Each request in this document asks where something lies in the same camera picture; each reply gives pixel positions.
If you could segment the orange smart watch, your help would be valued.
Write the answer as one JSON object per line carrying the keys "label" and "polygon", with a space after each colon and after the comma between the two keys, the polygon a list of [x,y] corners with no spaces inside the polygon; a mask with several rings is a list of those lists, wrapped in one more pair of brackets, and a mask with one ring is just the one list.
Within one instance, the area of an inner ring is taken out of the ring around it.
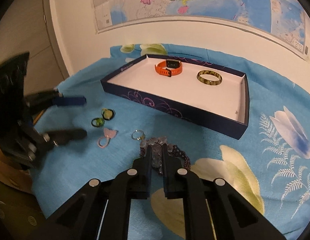
{"label": "orange smart watch", "polygon": [[156,73],[162,76],[176,76],[182,73],[183,64],[179,60],[167,59],[154,65]]}

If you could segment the blue floral bedsheet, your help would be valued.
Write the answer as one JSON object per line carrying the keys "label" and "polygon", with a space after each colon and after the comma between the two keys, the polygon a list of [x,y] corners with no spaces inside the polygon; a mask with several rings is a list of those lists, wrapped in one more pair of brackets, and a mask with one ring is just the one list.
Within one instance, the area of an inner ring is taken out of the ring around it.
{"label": "blue floral bedsheet", "polygon": [[101,79],[140,56],[141,47],[110,49],[66,79],[59,90],[82,95],[83,107],[52,107],[36,125],[39,132],[80,127],[86,138],[54,148],[31,171],[32,191],[50,216],[90,179],[110,180],[139,155],[136,129],[148,138],[166,137],[186,152],[199,177],[224,178],[287,239],[297,239],[310,222],[310,94],[259,64],[224,53],[165,44],[170,56],[194,56],[248,76],[249,125],[236,140],[151,107],[107,94]]}

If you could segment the wooden door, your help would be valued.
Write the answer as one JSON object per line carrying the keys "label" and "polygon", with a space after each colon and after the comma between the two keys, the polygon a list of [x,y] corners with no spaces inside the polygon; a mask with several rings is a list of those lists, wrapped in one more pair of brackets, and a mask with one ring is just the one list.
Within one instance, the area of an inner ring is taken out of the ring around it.
{"label": "wooden door", "polygon": [[69,77],[52,27],[49,0],[14,0],[0,20],[0,63],[29,52],[24,94],[55,88]]}

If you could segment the dark blue tray box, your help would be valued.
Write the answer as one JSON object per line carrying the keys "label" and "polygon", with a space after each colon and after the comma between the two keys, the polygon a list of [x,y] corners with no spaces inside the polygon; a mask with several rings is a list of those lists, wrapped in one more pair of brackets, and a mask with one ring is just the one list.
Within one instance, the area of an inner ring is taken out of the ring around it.
{"label": "dark blue tray box", "polygon": [[[181,74],[156,73],[154,65],[179,60]],[[247,75],[206,61],[144,55],[101,79],[106,93],[151,107],[193,124],[240,139],[249,123]]]}

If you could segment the colourful wall map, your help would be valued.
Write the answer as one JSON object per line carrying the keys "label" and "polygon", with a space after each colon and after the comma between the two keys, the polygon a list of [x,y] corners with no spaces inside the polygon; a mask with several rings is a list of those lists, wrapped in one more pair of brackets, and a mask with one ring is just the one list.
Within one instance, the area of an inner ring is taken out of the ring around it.
{"label": "colourful wall map", "polygon": [[297,0],[93,0],[98,31],[169,16],[214,17],[265,31],[305,49],[305,10]]}

